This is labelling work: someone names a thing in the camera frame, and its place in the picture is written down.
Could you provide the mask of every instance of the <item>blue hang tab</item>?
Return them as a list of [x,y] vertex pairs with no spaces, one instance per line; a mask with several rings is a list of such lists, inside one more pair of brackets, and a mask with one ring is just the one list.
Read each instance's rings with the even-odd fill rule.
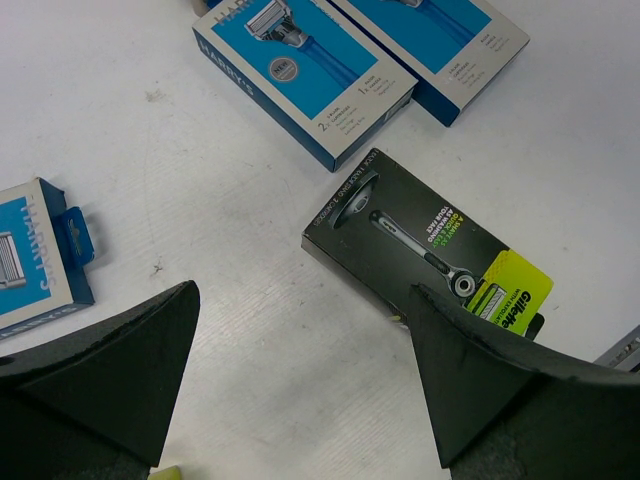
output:
[[95,250],[84,216],[78,207],[72,207],[64,212],[60,219],[62,220],[64,233],[69,241],[73,262],[76,267],[82,268],[90,263],[95,256]]

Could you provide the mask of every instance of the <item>razor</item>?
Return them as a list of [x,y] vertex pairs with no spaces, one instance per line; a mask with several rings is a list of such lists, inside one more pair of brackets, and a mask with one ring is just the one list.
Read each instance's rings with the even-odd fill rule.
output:
[[24,287],[26,284],[13,235],[0,233],[0,290]]
[[447,281],[449,290],[462,303],[466,304],[478,291],[482,284],[482,278],[474,275],[465,268],[454,267],[430,251],[418,240],[412,237],[406,230],[398,225],[393,218],[381,210],[374,210],[369,215],[369,221],[381,232],[386,233],[395,241],[400,242],[413,253],[418,255],[429,265],[435,268]]
[[284,0],[271,0],[256,16],[249,20],[245,28],[261,42],[280,42],[307,55],[343,90],[357,79],[349,67],[329,53],[311,35],[295,24],[293,11]]
[[455,18],[449,16],[433,0],[391,0],[415,9],[438,25],[460,47],[466,46],[475,35]]

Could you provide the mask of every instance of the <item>scratched surface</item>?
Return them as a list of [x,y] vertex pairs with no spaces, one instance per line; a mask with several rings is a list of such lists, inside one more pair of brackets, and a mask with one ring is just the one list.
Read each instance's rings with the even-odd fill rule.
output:
[[[640,309],[640,9],[494,4],[531,34],[523,55],[454,128],[412,105],[367,147],[548,273],[540,342],[592,360]],[[192,278],[203,307],[163,465],[187,480],[448,478],[406,333],[299,247],[355,161],[329,174],[217,70],[189,0],[0,12],[0,188],[66,189],[100,253],[96,306],[0,355]]]

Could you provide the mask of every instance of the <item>white table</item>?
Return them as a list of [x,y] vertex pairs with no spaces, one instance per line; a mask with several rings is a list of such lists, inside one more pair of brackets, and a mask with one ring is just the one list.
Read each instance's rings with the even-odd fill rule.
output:
[[[556,282],[539,342],[593,360],[640,309],[637,2],[495,0],[532,43],[451,129],[376,145]],[[187,480],[440,479],[408,335],[300,249],[325,171],[197,49],[189,0],[5,0],[0,189],[83,207],[97,304],[0,355],[195,279],[163,465]]]

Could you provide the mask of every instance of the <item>harry's razor box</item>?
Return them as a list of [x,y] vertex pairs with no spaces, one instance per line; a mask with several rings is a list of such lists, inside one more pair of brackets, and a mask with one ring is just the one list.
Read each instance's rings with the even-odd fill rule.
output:
[[413,97],[450,126],[529,36],[485,0],[331,0],[418,79]]
[[42,179],[0,192],[0,339],[93,304],[82,213]]
[[326,0],[223,0],[193,30],[202,52],[330,171],[416,84]]
[[304,231],[303,248],[341,266],[401,317],[411,286],[424,284],[521,335],[541,327],[536,314],[553,285],[377,149]]

